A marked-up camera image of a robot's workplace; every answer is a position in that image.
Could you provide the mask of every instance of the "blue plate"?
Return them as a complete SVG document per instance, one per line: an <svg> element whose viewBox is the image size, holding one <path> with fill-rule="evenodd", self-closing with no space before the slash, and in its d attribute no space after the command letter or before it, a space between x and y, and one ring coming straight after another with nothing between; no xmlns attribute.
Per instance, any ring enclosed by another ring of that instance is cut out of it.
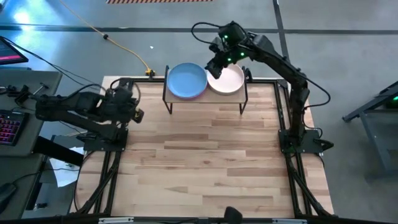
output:
<svg viewBox="0 0 398 224"><path fill-rule="evenodd" d="M182 63L167 75L167 87L179 98L194 98L207 86L205 69L194 63Z"/></svg>

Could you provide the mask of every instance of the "gray floor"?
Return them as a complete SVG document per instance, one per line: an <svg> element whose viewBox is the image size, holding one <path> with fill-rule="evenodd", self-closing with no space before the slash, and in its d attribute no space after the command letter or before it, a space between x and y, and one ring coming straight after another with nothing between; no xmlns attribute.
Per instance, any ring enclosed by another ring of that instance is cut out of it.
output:
<svg viewBox="0 0 398 224"><path fill-rule="evenodd" d="M116 4L105 0L65 2L87 21L99 27L189 28L199 21L225 24L231 20L245 28L278 29L272 0L215 0L206 3ZM396 30L398 1L395 0L279 0L285 29ZM57 0L10 0L0 13L0 25L40 24L83 26ZM0 30L19 45L47 60L101 82L105 75L140 75L145 67L133 55L107 43L94 32L39 32ZM207 46L187 32L114 32L109 35L136 51L159 73L165 65L182 62L201 65L211 58ZM215 34L199 34L211 40ZM370 100L397 81L398 38L396 35L266 34L278 52L286 47L292 63L332 95L329 105L314 108L315 124L324 137L335 143L325 153L326 176L335 213L341 217L398 222L398 180L366 182L366 174L379 169L359 120L346 124L341 117ZM51 70L30 57L27 66ZM266 65L243 61L257 77L277 77ZM64 77L59 94L79 86ZM326 96L310 87L311 103ZM72 133L59 123L45 123L42 135Z"/></svg>

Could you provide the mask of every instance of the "rgb keyboard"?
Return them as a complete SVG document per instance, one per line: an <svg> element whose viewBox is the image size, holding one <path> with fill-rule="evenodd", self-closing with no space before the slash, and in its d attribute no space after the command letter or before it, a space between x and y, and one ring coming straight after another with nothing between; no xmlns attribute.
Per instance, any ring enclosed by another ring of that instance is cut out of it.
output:
<svg viewBox="0 0 398 224"><path fill-rule="evenodd" d="M0 144L15 146L29 114L0 110Z"/></svg>

